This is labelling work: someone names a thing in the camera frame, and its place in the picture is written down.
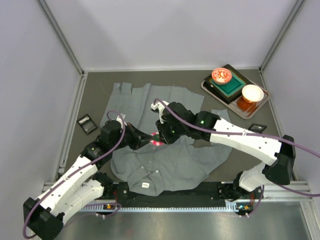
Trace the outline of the grey button-up shirt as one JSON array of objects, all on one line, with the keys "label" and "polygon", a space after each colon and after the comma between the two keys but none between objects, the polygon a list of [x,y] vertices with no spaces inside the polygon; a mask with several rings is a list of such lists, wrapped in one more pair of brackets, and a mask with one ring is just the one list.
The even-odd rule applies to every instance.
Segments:
[{"label": "grey button-up shirt", "polygon": [[[125,121],[144,133],[156,132],[158,116],[151,111],[156,98],[183,104],[194,114],[200,112],[204,96],[184,87],[155,86],[133,88],[131,83],[113,85],[106,111],[125,114]],[[191,190],[223,164],[232,149],[213,143],[195,148],[194,140],[182,136],[174,144],[155,146],[148,143],[139,150],[129,147],[113,153],[112,173],[128,184],[131,192],[156,197],[163,191]]]}]

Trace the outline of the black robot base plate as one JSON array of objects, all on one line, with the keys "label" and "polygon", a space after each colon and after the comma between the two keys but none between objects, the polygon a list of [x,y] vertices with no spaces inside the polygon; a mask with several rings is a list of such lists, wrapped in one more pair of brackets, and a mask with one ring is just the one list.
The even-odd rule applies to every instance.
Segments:
[{"label": "black robot base plate", "polygon": [[262,188],[251,193],[235,191],[232,183],[202,182],[191,190],[163,191],[158,196],[149,196],[129,190],[125,182],[109,185],[99,201],[118,202],[122,207],[222,207],[226,201],[236,200],[251,203],[258,200]]}]

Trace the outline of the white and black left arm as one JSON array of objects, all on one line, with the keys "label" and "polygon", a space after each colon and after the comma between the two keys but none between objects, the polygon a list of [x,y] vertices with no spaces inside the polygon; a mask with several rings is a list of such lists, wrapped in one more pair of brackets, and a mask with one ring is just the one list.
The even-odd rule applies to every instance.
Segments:
[{"label": "white and black left arm", "polygon": [[30,229],[43,240],[53,240],[73,215],[108,191],[111,180],[98,171],[112,158],[113,151],[125,147],[138,150],[154,138],[121,119],[108,120],[50,189],[24,202],[23,237],[30,238]]}]

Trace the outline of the black jewellery box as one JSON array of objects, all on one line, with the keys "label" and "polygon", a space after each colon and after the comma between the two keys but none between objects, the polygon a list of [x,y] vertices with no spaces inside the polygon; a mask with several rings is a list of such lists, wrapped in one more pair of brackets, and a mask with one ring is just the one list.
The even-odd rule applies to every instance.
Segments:
[{"label": "black jewellery box", "polygon": [[86,135],[89,135],[98,129],[98,126],[94,123],[89,114],[85,114],[84,116],[80,117],[76,122]]},{"label": "black jewellery box", "polygon": [[266,125],[253,123],[248,130],[254,133],[261,134],[265,129],[267,129]]}]

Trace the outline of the red patterned bowl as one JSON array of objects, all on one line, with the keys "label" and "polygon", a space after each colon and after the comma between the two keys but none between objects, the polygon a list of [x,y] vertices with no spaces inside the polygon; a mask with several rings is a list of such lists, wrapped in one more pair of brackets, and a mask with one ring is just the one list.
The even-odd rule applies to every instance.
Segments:
[{"label": "red patterned bowl", "polygon": [[225,85],[232,79],[232,73],[223,67],[216,68],[211,73],[212,80],[218,85]]}]

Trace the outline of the green square dish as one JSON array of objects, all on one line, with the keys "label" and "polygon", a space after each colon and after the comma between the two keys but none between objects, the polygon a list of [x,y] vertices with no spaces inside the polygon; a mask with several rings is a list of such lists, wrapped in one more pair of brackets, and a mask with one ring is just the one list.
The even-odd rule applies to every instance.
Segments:
[{"label": "green square dish", "polygon": [[231,98],[233,95],[237,95],[241,92],[242,88],[246,85],[246,82],[233,74],[231,81],[227,84],[216,84],[213,80],[211,80],[211,84],[220,90],[227,98]]}]

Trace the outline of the black rectangular tray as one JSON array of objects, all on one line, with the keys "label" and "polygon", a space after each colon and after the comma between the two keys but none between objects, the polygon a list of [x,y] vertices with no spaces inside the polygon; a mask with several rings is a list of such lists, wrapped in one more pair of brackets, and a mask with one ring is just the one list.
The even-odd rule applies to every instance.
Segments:
[{"label": "black rectangular tray", "polygon": [[242,95],[242,88],[244,86],[253,83],[230,64],[226,64],[223,68],[229,70],[232,74],[232,78],[228,83],[222,85],[216,84],[212,76],[209,75],[204,79],[203,87],[228,105]]}]

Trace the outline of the brown plastic tray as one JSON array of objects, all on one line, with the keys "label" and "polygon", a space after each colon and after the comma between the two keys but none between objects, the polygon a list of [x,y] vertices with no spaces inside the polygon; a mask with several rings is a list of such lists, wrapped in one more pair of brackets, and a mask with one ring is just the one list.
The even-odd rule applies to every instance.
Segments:
[{"label": "brown plastic tray", "polygon": [[264,88],[261,88],[263,93],[264,93],[263,99],[261,101],[259,101],[259,102],[256,102],[255,104],[252,103],[248,107],[248,109],[243,110],[242,108],[240,108],[238,106],[238,101],[240,101],[240,106],[241,107],[244,106],[245,100],[243,99],[242,95],[240,95],[234,101],[231,101],[230,103],[226,103],[220,96],[218,96],[215,93],[212,93],[212,91],[210,90],[209,85],[206,83],[205,80],[200,84],[200,86],[205,92],[207,92],[213,98],[215,98],[216,100],[221,102],[223,105],[228,107],[230,110],[232,110],[238,116],[240,116],[241,118],[243,118],[245,120],[251,119],[270,99],[270,94]]}]

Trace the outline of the black left jewellery box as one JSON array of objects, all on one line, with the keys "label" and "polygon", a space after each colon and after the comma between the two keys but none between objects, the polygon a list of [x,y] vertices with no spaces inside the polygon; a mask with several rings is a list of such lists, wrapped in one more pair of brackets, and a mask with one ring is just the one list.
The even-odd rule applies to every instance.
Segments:
[{"label": "black left jewellery box", "polygon": [[98,129],[98,126],[94,123],[89,114],[85,114],[84,116],[80,117],[76,122],[86,135],[89,135]]}]

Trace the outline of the amber glass dish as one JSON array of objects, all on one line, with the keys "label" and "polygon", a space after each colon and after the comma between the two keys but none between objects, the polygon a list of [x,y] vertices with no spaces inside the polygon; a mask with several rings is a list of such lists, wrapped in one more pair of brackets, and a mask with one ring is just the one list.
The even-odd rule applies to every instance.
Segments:
[{"label": "amber glass dish", "polygon": [[252,113],[257,107],[256,102],[249,101],[246,98],[244,98],[243,96],[241,96],[237,100],[236,104],[239,109],[241,109],[243,112],[246,112],[246,113]]}]

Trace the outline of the black right jewellery box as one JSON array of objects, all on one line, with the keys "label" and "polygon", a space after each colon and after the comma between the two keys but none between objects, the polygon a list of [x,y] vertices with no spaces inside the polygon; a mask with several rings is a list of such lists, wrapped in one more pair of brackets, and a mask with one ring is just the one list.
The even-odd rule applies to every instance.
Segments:
[{"label": "black right jewellery box", "polygon": [[265,129],[267,129],[266,125],[253,123],[248,130],[254,133],[261,134]]}]

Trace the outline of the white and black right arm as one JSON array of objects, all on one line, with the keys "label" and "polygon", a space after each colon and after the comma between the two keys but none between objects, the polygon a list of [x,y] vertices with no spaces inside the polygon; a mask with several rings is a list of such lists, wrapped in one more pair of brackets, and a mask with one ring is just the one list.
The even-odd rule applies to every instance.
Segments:
[{"label": "white and black right arm", "polygon": [[296,158],[292,137],[284,135],[277,139],[254,133],[208,111],[193,113],[179,102],[156,100],[150,108],[159,114],[156,121],[159,139],[167,145],[187,136],[234,148],[261,161],[237,174],[228,189],[233,198],[238,199],[265,184],[287,186],[291,183]]}]

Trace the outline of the white and orange cup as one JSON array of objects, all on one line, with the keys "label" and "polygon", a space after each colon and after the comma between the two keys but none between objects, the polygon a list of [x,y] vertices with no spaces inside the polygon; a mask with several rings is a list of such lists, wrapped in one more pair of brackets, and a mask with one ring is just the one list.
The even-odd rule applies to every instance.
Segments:
[{"label": "white and orange cup", "polygon": [[263,90],[254,84],[248,84],[241,90],[242,97],[249,102],[257,103],[264,98]]}]

